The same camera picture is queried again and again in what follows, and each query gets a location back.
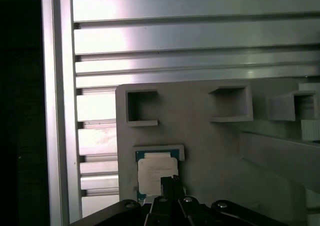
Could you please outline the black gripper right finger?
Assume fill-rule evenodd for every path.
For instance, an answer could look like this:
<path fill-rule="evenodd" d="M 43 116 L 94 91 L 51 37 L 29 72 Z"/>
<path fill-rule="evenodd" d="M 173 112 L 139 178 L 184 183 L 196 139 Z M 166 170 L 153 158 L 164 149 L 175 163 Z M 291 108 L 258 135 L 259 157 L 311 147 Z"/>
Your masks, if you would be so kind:
<path fill-rule="evenodd" d="M 217 200 L 208 207 L 186 195 L 179 176 L 172 179 L 176 201 L 189 225 L 285 225 L 228 200 Z"/>

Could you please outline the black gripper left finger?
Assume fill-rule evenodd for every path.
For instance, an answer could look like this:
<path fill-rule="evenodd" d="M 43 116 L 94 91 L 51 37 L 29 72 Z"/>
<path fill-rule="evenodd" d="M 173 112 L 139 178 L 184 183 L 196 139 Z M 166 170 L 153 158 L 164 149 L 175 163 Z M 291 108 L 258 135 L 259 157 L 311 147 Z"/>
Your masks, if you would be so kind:
<path fill-rule="evenodd" d="M 121 200 L 86 216 L 71 225 L 170 225 L 173 178 L 160 179 L 161 194 L 152 203 L 140 204 L 132 199 Z"/>

